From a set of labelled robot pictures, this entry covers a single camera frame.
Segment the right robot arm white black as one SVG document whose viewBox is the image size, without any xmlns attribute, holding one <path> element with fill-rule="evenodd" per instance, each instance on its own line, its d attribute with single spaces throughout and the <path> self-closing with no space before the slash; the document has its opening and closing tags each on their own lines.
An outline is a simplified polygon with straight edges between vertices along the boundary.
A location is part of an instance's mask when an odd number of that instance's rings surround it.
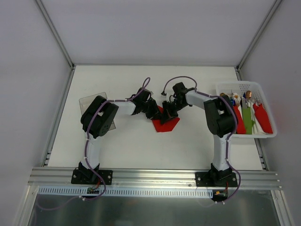
<svg viewBox="0 0 301 226">
<path fill-rule="evenodd" d="M 236 174 L 229 163 L 231 136 L 237 130 L 238 120 L 228 97 L 211 96 L 187 88 L 182 82 L 173 86 L 174 99 L 162 103 L 162 125 L 178 117 L 178 111 L 196 106 L 205 111 L 206 123 L 214 136 L 214 158 L 210 170 L 196 173 L 197 186 L 237 187 Z"/>
</svg>

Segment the red paper napkin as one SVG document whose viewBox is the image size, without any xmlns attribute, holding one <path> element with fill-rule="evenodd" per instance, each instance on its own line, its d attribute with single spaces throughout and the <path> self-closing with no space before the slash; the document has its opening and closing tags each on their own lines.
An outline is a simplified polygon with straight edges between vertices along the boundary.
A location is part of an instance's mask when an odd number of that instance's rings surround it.
<svg viewBox="0 0 301 226">
<path fill-rule="evenodd" d="M 159 116 L 155 116 L 151 119 L 155 130 L 158 133 L 171 132 L 176 127 L 178 122 L 180 121 L 180 118 L 175 117 L 175 118 L 167 120 L 166 122 L 164 122 L 162 124 L 161 120 L 163 119 L 163 108 L 159 105 L 157 105 L 157 107 L 158 107 L 158 110 L 159 110 Z"/>
</svg>

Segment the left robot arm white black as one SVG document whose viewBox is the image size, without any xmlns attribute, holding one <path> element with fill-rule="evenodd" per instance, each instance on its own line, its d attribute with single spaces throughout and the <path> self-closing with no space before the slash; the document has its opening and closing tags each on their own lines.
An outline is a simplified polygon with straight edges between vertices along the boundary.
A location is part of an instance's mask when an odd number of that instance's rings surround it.
<svg viewBox="0 0 301 226">
<path fill-rule="evenodd" d="M 136 115 L 144 113 L 147 119 L 159 120 L 161 111 L 151 92 L 140 88 L 125 100 L 108 100 L 103 96 L 96 96 L 92 103 L 82 114 L 80 122 L 85 132 L 84 157 L 78 167 L 73 171 L 71 182 L 73 184 L 96 184 L 102 182 L 110 184 L 107 176 L 112 174 L 108 170 L 99 170 L 99 155 L 101 150 L 101 137 L 110 130 L 111 124 L 117 114 Z"/>
</svg>

